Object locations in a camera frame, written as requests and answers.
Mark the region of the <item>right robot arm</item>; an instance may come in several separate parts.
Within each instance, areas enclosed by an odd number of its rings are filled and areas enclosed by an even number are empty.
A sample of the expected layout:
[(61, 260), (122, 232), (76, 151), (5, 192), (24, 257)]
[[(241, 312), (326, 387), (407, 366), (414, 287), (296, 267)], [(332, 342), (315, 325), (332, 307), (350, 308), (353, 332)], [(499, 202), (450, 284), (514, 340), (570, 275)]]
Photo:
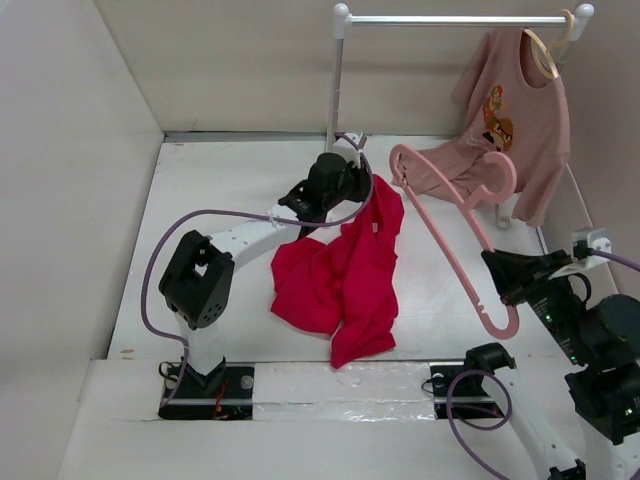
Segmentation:
[(515, 360), (499, 343), (467, 352), (462, 381), (488, 393), (541, 479), (636, 479), (639, 476), (639, 302), (624, 294), (594, 306), (574, 293), (562, 250), (542, 256), (485, 251), (503, 304), (528, 304), (577, 370), (564, 380), (579, 416), (585, 458), (556, 435), (524, 390)]

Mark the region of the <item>pink printed t shirt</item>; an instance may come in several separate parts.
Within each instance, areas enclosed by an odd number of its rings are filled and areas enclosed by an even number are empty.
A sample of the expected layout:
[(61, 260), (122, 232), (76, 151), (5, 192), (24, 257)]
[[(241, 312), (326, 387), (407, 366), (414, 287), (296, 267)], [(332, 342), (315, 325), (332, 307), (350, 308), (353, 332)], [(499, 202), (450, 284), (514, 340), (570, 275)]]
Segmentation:
[(523, 30), (495, 29), (482, 38), (452, 98), (465, 113), (461, 135), (421, 153), (442, 174), (403, 158), (402, 179), (414, 192), (446, 201), (454, 192), (468, 198), (479, 186), (497, 191), (503, 175), (485, 156), (501, 152), (516, 170), (512, 218), (541, 226), (570, 156), (561, 78), (542, 75)]

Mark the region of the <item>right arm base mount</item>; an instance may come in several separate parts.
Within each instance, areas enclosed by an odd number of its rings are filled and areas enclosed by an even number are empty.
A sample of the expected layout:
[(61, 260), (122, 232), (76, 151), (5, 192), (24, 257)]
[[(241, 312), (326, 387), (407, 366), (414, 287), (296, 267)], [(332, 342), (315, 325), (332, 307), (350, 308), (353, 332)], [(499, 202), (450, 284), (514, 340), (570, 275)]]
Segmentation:
[[(464, 370), (462, 361), (444, 361), (429, 364), (430, 375), (422, 383), (425, 393), (432, 396), (435, 416), (438, 420), (446, 420), (447, 392), (453, 380)], [(498, 419), (503, 412), (495, 401), (482, 389), (481, 380), (475, 377), (461, 380), (452, 395), (452, 412), (457, 418)]]

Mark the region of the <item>wooden hanger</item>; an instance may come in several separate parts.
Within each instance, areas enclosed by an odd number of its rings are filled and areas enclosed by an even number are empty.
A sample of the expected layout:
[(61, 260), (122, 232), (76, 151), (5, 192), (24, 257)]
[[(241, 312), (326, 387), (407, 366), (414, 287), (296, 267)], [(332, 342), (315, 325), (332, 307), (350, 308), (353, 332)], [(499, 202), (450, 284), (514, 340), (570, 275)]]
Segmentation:
[(560, 38), (549, 47), (531, 29), (525, 28), (523, 33), (531, 40), (531, 54), (539, 72), (547, 79), (554, 80), (559, 77), (559, 70), (554, 60), (554, 54), (559, 53), (568, 43), (573, 33), (575, 15), (568, 9), (562, 9), (561, 15), (566, 21), (566, 26)]

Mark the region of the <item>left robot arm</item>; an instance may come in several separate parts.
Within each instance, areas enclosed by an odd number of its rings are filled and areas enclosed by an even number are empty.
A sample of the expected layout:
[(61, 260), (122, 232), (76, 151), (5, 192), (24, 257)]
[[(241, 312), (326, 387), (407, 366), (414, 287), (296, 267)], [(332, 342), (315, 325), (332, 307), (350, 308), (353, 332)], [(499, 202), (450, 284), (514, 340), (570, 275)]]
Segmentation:
[(167, 307), (186, 327), (183, 356), (188, 384), (201, 396), (222, 387), (225, 358), (214, 345), (214, 326), (228, 304), (234, 273), (262, 255), (300, 240), (319, 228), (348, 222), (352, 213), (330, 221), (331, 210), (344, 201), (365, 207), (374, 190), (371, 167), (358, 149), (354, 160), (325, 152), (296, 184), (265, 214), (202, 210), (188, 215), (234, 216), (246, 221), (206, 236), (184, 234), (159, 282)]

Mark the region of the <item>white clothes rack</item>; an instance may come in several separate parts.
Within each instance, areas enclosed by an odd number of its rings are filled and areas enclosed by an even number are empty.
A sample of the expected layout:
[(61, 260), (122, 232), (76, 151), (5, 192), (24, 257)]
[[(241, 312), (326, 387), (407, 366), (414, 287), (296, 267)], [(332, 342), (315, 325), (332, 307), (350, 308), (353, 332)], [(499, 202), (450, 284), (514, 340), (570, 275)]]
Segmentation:
[[(571, 11), (575, 15), (573, 33), (569, 43), (554, 54), (554, 60), (560, 72), (566, 62), (571, 47), (577, 42), (586, 25), (595, 13), (590, 3), (581, 3)], [(338, 3), (332, 10), (333, 58), (329, 95), (328, 126), (325, 148), (331, 150), (338, 132), (340, 96), (343, 71), (344, 42), (349, 27), (518, 27), (533, 31), (539, 28), (561, 28), (564, 31), (566, 21), (561, 13), (555, 16), (516, 16), (516, 15), (356, 15), (344, 3)]]

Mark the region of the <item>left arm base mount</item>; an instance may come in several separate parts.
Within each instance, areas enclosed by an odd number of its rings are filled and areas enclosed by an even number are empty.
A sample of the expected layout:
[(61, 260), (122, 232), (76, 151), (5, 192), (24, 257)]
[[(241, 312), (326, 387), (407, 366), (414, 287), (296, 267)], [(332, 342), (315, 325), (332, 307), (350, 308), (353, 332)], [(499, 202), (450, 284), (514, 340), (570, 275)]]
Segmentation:
[(253, 419), (255, 365), (223, 361), (202, 376), (181, 363), (161, 362), (164, 380), (158, 415), (164, 420), (244, 421)]

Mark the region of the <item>red t shirt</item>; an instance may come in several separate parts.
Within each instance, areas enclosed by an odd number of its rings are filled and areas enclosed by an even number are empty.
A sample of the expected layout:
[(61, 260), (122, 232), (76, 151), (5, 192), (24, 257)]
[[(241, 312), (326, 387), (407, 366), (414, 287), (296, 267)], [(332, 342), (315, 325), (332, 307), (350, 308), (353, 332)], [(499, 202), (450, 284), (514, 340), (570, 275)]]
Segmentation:
[(303, 238), (279, 247), (273, 257), (271, 312), (299, 330), (328, 337), (334, 369), (396, 346), (393, 275), (403, 218), (400, 195), (376, 175), (371, 200), (338, 237), (328, 244)]

